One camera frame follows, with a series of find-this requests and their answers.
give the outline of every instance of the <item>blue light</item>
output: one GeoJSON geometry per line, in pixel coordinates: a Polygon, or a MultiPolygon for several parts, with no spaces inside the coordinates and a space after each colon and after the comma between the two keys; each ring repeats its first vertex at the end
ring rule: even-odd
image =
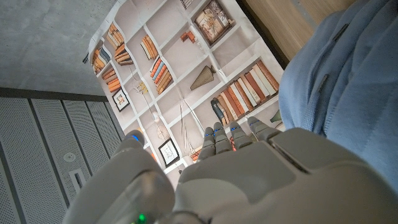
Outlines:
{"type": "Polygon", "coordinates": [[[132,135],[131,137],[133,137],[135,140],[137,140],[137,141],[138,141],[138,138],[137,138],[137,136],[135,136],[135,135],[132,135]]]}

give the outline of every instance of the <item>green led light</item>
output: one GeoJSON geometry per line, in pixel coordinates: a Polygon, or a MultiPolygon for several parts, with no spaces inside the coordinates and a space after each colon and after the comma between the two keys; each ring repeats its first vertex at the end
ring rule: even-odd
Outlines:
{"type": "Polygon", "coordinates": [[[146,223],[146,221],[147,221],[147,218],[145,217],[145,215],[144,215],[144,214],[140,214],[140,215],[138,216],[137,223],[140,223],[140,224],[145,224],[145,223],[146,223]]]}

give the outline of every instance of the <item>framed artwork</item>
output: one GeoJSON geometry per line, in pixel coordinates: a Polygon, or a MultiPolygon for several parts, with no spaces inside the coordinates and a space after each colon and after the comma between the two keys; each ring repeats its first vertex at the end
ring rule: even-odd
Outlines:
{"type": "Polygon", "coordinates": [[[202,10],[195,23],[205,35],[209,44],[213,44],[230,27],[228,16],[216,0],[202,10]]]}
{"type": "Polygon", "coordinates": [[[174,162],[180,160],[180,155],[178,154],[172,139],[168,139],[166,142],[164,142],[163,145],[159,147],[159,151],[162,155],[164,163],[166,164],[166,167],[169,167],[174,162]]]}
{"type": "Polygon", "coordinates": [[[113,101],[116,103],[116,106],[119,109],[119,112],[125,109],[129,104],[129,100],[126,97],[126,94],[124,94],[123,89],[121,88],[118,90],[113,96],[113,101]]]}

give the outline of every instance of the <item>wooden surface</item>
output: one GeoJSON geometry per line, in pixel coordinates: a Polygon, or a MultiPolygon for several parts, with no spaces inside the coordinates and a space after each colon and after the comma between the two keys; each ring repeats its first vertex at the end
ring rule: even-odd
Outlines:
{"type": "Polygon", "coordinates": [[[288,60],[311,38],[317,25],[354,0],[246,0],[288,60]]]}

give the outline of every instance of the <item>ceiling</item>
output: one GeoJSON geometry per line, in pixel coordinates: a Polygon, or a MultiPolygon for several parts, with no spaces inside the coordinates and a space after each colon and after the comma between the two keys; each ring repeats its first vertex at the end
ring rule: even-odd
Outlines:
{"type": "Polygon", "coordinates": [[[0,2],[0,87],[104,95],[81,61],[116,0],[0,2]]]}

